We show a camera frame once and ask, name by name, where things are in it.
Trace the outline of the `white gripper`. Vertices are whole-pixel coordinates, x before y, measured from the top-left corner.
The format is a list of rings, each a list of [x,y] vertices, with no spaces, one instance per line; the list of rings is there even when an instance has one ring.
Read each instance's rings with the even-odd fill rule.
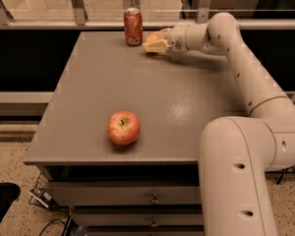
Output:
[[[167,35],[167,41],[163,38],[143,43],[147,53],[165,53],[169,47],[172,52],[186,52],[186,26],[178,25],[174,28],[161,29],[157,32],[160,36]]]

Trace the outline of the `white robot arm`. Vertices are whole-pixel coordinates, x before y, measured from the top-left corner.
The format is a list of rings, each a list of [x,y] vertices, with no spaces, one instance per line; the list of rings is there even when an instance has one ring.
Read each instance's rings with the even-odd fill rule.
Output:
[[[199,174],[206,236],[278,236],[265,174],[295,165],[295,105],[242,38],[236,19],[178,25],[147,37],[149,53],[223,55],[242,94],[244,117],[209,122]]]

